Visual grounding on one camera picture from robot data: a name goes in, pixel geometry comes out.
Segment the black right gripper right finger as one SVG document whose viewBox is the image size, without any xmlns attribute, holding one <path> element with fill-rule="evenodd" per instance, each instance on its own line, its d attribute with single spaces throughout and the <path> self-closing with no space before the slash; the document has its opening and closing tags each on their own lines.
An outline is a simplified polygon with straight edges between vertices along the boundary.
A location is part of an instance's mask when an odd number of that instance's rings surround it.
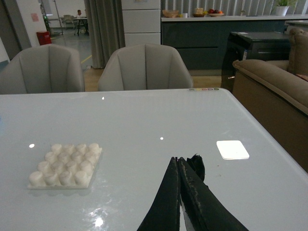
<svg viewBox="0 0 308 231">
<path fill-rule="evenodd" d="M 196 231 L 246 231 L 204 184 L 205 166 L 202 157 L 179 158 L 181 197 Z"/>
</svg>

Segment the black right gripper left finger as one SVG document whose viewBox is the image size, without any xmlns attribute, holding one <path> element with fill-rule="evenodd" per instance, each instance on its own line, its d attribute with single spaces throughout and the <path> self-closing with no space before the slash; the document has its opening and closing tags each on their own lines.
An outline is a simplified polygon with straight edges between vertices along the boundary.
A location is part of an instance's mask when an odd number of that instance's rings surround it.
<svg viewBox="0 0 308 231">
<path fill-rule="evenodd" d="M 139 231 L 178 231 L 180 229 L 180 177 L 172 157 L 154 201 L 138 227 Z"/>
</svg>

